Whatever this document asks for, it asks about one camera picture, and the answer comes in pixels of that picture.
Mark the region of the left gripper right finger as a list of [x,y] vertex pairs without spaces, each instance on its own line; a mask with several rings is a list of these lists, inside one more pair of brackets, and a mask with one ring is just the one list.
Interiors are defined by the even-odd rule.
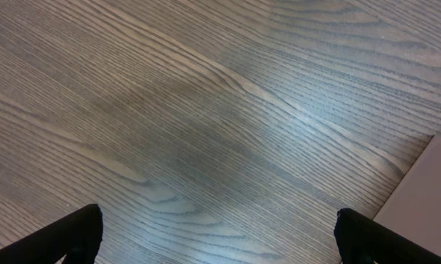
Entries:
[[350,208],[337,212],[334,236],[343,264],[441,264],[441,257]]

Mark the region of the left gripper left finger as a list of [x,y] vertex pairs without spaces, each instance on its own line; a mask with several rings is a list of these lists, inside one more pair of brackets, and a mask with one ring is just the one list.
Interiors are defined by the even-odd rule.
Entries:
[[103,214],[90,204],[0,249],[0,264],[94,264],[102,240]]

